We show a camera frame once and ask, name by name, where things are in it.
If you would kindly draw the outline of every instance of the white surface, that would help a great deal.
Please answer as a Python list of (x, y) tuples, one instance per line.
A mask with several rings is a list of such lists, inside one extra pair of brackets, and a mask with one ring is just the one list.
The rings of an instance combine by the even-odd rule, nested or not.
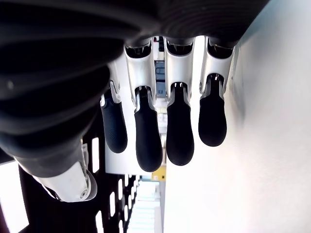
[(18, 163), (0, 166), (0, 202), (10, 233), (18, 233), (29, 222), (21, 191)]
[(92, 187), (87, 188), (86, 178), (82, 171), (80, 162), (76, 162), (64, 173), (54, 177), (36, 177), (33, 176), (42, 185), (53, 190), (64, 202), (80, 202), (87, 199)]
[(201, 94), (206, 94), (206, 84), (207, 84), (207, 76), (216, 73), (223, 76), (224, 80), (224, 86), (223, 86), (223, 93), (226, 90), (226, 84), (227, 84), (227, 78), (230, 71), (230, 65), (233, 53), (230, 57), (225, 59), (218, 59), (213, 57), (207, 50), (208, 45), (208, 38), (206, 37), (206, 41), (204, 43), (204, 55), (203, 55), (203, 65), (202, 65), (202, 71), (201, 71), (201, 83), (202, 83), (202, 89), (200, 91)]
[(127, 72), (130, 78), (130, 88), (132, 98), (136, 104), (135, 89), (140, 86), (148, 86), (151, 89), (152, 99), (156, 99), (156, 71), (153, 52), (153, 43), (151, 43), (151, 53), (142, 58), (131, 58), (125, 53)]
[(172, 84), (178, 82), (182, 82), (187, 85), (188, 101), (190, 101), (192, 90), (193, 49), (187, 55), (179, 56), (171, 54), (167, 45), (167, 40), (164, 39), (165, 86), (167, 91), (167, 102), (171, 101)]
[(92, 139), (92, 168), (94, 173), (99, 170), (99, 140), (97, 137)]
[(110, 216), (113, 217), (113, 215), (116, 212), (116, 206), (115, 206), (115, 192), (112, 192), (109, 196), (109, 203), (110, 203)]
[[(194, 68), (193, 160), (167, 164), (164, 232), (311, 232), (311, 2), (272, 0), (241, 40), (225, 94), (228, 133), (198, 136)], [(203, 57), (197, 38), (194, 63)]]
[(121, 85), (120, 96), (128, 142), (127, 148), (120, 154), (113, 153), (107, 145), (105, 146), (105, 171), (113, 174), (149, 174), (139, 167), (136, 158), (135, 107), (131, 100), (131, 89), (124, 54), (116, 60), (116, 64), (118, 67), (117, 76)]
[(101, 211), (99, 211), (97, 215), (95, 216), (95, 221), (96, 221), (97, 233), (104, 233)]

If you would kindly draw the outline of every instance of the black fingertip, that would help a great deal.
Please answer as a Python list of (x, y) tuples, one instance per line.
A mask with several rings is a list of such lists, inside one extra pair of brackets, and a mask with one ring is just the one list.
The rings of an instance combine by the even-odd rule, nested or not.
[(199, 136), (207, 146), (217, 147), (225, 140), (227, 123), (224, 107), (224, 100), (216, 95), (200, 100)]
[(127, 132), (122, 103), (115, 103), (111, 97), (111, 91), (108, 90), (107, 92), (108, 94), (105, 94), (105, 104), (101, 107), (105, 139), (112, 152), (121, 153), (127, 147)]

